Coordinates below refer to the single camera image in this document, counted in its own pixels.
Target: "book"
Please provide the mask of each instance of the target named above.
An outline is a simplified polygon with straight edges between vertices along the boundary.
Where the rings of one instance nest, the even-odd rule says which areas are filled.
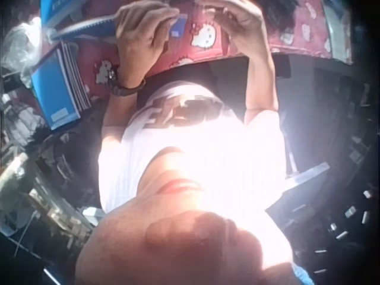
[[[91,107],[74,58],[75,44],[61,43],[37,64],[31,79],[51,130],[81,117]]]
[[[50,35],[51,40],[73,40],[76,37],[104,38],[114,37],[116,30],[115,15],[97,17],[70,25]],[[185,31],[187,15],[181,14],[178,21],[171,27],[171,37],[182,37]]]
[[[42,27],[54,28],[88,0],[41,0]]]

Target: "lips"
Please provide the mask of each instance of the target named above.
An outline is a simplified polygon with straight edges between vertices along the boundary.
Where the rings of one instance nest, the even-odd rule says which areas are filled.
[[[162,186],[157,194],[174,194],[188,190],[202,191],[200,185],[190,179],[175,179]]]

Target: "fingers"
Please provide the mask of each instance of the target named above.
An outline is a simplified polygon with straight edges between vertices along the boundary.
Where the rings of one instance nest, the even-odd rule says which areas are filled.
[[[226,12],[223,13],[222,11],[208,10],[206,11],[206,14],[212,16],[214,21],[232,37],[240,27],[236,20],[230,17],[230,15]]]
[[[179,15],[179,9],[160,8],[151,10],[146,13],[138,25],[136,32],[143,36],[151,37],[155,34],[159,24],[165,20],[176,18]]]
[[[138,1],[119,8],[115,14],[116,28],[123,28],[124,30],[135,29],[137,24],[145,16],[149,10],[169,7],[168,4],[160,1]]]
[[[177,22],[177,19],[169,19],[159,25],[153,40],[153,48],[163,49],[165,42],[168,40],[170,28]]]
[[[196,0],[203,6],[212,6],[216,8],[227,8],[230,12],[238,15],[241,12],[246,12],[245,3],[240,0]]]
[[[168,4],[158,1],[140,1],[134,3],[136,4],[131,7],[126,17],[125,27],[128,30],[137,28],[138,24],[149,11],[169,7]]]

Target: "blue notebook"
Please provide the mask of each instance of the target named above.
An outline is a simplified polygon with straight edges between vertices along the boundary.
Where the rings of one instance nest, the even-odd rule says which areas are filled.
[[[58,45],[42,59],[31,79],[36,97],[51,129],[80,118],[67,67],[63,45]]]
[[[78,36],[90,37],[114,37],[116,30],[113,20],[115,15],[109,15],[82,21],[77,24],[63,28],[60,31],[50,35],[51,40],[73,40]],[[182,37],[185,31],[187,15],[181,14],[178,21],[170,29],[171,37]]]
[[[54,28],[88,0],[41,0],[42,27]]]

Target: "hand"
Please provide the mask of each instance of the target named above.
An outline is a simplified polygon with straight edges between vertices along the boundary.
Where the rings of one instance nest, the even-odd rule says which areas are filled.
[[[139,86],[162,54],[170,27],[179,10],[159,1],[138,1],[116,13],[119,81],[126,88]]]
[[[196,0],[250,59],[270,56],[267,28],[261,10],[249,0]]]

